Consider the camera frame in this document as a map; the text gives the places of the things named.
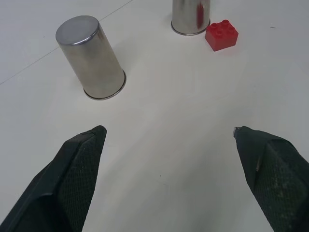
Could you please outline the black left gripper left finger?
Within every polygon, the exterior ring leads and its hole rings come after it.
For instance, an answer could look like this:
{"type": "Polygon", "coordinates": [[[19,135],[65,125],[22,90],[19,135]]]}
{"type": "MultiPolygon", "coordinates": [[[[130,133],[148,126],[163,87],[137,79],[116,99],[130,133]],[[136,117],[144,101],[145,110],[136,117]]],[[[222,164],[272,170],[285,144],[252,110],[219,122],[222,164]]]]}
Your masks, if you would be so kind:
{"type": "Polygon", "coordinates": [[[0,225],[2,232],[80,232],[94,195],[107,130],[67,140],[30,182],[0,225]]]}

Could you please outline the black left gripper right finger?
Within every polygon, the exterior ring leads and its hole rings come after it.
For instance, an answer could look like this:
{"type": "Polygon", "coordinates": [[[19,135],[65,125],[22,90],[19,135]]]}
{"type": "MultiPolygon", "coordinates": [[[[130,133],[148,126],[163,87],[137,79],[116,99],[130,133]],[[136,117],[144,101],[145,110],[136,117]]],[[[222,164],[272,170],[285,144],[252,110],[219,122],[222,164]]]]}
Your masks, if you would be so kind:
{"type": "Polygon", "coordinates": [[[287,140],[248,127],[233,132],[247,184],[275,232],[309,230],[309,164],[287,140]]]}

